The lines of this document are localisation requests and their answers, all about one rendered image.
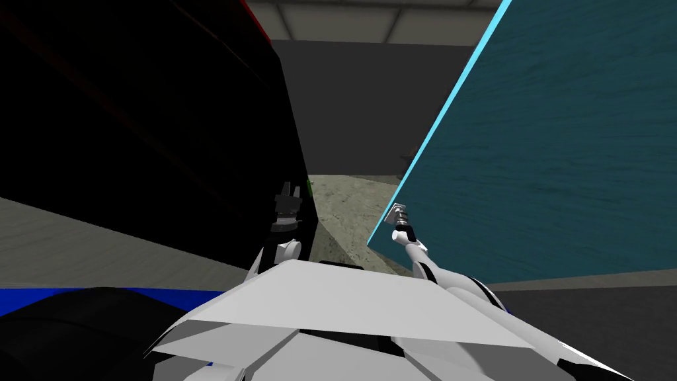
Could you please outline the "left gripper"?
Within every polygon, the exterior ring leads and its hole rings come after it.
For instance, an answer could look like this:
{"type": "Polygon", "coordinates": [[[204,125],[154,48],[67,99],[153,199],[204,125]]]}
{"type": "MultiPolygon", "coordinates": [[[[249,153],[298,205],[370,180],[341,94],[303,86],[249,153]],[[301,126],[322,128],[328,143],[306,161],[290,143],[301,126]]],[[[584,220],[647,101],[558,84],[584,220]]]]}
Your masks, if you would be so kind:
{"type": "Polygon", "coordinates": [[[297,214],[300,210],[303,199],[297,196],[297,189],[291,183],[285,182],[282,194],[275,196],[275,211],[278,214],[297,214]]]}

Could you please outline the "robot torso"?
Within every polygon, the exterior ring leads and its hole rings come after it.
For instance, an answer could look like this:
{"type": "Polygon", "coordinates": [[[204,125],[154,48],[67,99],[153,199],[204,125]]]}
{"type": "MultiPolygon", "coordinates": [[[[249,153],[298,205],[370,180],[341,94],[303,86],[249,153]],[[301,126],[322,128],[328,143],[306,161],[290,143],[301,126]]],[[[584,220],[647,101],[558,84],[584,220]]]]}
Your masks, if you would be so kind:
{"type": "Polygon", "coordinates": [[[551,381],[525,337],[429,280],[285,261],[153,347],[177,381],[551,381]]]}

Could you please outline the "teal door leaf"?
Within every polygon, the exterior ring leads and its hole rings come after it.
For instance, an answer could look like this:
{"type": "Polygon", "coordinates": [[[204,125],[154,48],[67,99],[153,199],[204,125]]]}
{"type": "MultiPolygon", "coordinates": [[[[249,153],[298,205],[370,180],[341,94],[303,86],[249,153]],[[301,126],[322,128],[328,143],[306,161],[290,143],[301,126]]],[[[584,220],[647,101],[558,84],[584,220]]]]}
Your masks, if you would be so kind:
{"type": "Polygon", "coordinates": [[[392,200],[486,284],[677,268],[677,0],[503,0],[392,200]]]}

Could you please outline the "black cupboard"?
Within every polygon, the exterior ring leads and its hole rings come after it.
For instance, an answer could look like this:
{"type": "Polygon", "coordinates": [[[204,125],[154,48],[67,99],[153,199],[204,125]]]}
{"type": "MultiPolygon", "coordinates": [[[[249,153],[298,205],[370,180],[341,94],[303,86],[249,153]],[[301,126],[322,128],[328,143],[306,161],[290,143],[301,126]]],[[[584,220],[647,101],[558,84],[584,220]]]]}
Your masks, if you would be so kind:
{"type": "MultiPolygon", "coordinates": [[[[266,213],[309,177],[280,59],[245,0],[0,0],[0,184],[200,196],[266,213]]],[[[315,203],[255,249],[307,260],[315,203]]]]}

